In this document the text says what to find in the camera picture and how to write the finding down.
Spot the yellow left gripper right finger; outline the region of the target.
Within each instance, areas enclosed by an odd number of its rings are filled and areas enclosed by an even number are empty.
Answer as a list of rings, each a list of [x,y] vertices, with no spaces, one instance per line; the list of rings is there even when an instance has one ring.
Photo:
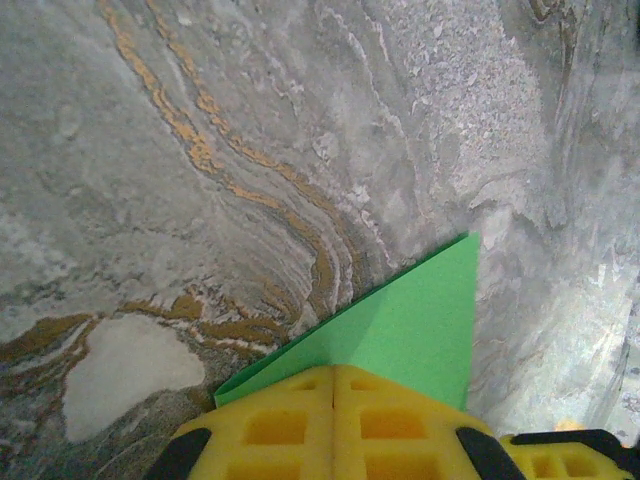
[[[518,479],[482,421],[352,366],[335,366],[335,479]]]

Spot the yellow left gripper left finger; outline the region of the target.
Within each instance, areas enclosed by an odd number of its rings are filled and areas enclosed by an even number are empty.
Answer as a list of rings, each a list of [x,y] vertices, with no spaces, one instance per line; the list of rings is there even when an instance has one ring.
[[[150,479],[330,479],[334,370],[314,367],[191,420]]]

